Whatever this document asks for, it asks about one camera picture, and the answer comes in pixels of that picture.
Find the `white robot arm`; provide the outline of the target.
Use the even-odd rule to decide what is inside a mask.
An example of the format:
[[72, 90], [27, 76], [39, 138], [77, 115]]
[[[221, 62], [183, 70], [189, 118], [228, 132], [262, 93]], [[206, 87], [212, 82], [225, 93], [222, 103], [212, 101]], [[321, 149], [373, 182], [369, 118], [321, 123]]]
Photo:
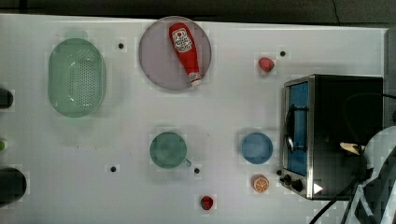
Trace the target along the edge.
[[377, 133], [365, 149], [371, 176], [357, 185], [342, 224], [395, 224], [395, 127]]

